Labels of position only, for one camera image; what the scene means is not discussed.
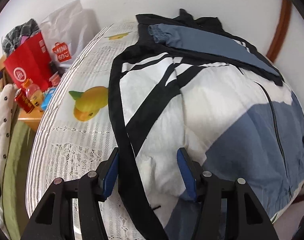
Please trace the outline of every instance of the jacket zipper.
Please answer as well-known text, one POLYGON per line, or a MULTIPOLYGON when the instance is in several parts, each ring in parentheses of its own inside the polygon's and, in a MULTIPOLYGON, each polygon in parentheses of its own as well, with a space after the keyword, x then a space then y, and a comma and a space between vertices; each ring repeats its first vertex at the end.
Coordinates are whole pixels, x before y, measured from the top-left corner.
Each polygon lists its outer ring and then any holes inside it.
MULTIPOLYGON (((276 135, 276 140, 277 140, 277 143, 278 143, 278 147, 279 147, 279 150, 281 152, 281 155, 282 155, 282 158, 283 158, 283 161, 284 161, 284 168, 285 168, 285 173, 286 173, 286 177, 288 178, 287 176, 287 168, 286 168, 286 162, 285 162, 285 155, 284 155, 284 150, 283 150, 283 147, 282 147, 282 144, 281 144, 281 140, 279 138, 279 134, 278 134, 278 128, 277 128, 277 122, 276 122, 276 114, 275 114, 275 109, 274 109, 274 106, 273 106, 273 103, 272 103, 272 100, 271 98, 269 97, 269 94, 267 93, 267 91, 265 90, 265 88, 261 85, 261 84, 258 84, 261 89, 264 91, 267 99, 268 99, 268 102, 269 102, 269 105, 271 107, 271 110, 272 110, 272 116, 273 116, 273 123, 274 123, 274 131, 275 131, 275 135, 276 135)), ((290 194, 290 197, 292 197, 292 193, 290 191, 290 187, 288 188, 288 193, 290 194)))

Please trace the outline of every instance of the blue gripper pad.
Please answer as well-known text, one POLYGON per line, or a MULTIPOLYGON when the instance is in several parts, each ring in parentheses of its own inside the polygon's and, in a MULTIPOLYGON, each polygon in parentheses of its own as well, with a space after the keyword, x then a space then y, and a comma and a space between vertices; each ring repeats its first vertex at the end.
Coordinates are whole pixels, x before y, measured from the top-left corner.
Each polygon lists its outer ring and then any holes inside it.
POLYGON ((116 153, 108 172, 103 179, 103 196, 108 198, 112 194, 114 184, 119 172, 119 152, 116 153))
POLYGON ((181 176, 183 178, 186 191, 190 198, 192 198, 194 201, 197 200, 197 194, 196 194, 196 180, 194 179, 192 172, 187 165, 187 162, 185 160, 185 157, 181 151, 181 149, 177 150, 176 154, 177 164, 180 168, 181 176))

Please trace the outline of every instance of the brown wooden trim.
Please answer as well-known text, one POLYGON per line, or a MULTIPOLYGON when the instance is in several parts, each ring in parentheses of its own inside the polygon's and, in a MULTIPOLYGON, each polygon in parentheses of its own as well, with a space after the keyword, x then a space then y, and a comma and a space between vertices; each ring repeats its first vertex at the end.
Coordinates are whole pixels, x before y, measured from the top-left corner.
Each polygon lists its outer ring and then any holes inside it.
POLYGON ((290 23, 291 8, 292 3, 290 0, 282 0, 282 8, 279 16, 279 22, 271 46, 269 47, 269 50, 266 54, 266 57, 271 62, 274 62, 276 60, 285 40, 288 26, 290 23))

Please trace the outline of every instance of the green blanket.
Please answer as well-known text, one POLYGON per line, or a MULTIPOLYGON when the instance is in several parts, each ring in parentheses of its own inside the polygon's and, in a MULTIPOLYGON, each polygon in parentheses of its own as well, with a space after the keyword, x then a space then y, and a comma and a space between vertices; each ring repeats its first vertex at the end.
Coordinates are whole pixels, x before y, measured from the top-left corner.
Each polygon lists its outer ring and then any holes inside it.
POLYGON ((29 221, 25 208, 25 187, 35 132, 18 121, 17 108, 11 122, 8 160, 4 171, 4 221, 11 240, 20 240, 29 221))

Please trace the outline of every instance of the white wall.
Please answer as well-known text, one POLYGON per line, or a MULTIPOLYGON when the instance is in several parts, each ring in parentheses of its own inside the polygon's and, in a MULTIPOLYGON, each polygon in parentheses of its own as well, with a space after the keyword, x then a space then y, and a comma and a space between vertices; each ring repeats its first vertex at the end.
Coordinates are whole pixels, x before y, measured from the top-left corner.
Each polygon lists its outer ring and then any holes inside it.
MULTIPOLYGON (((1 37, 14 26, 34 18, 37 22, 72 0, 10 0, 0 14, 1 37)), ((278 22, 282 0, 81 0, 92 12, 96 29, 122 20, 135 20, 139 13, 154 13, 175 17, 185 8, 195 18, 218 17, 223 28, 240 36, 266 54, 278 22)), ((304 21, 294 9, 289 33, 276 61, 296 92, 304 109, 304 21)))
POLYGON ((293 8, 290 26, 275 66, 292 87, 304 110, 304 20, 293 8))

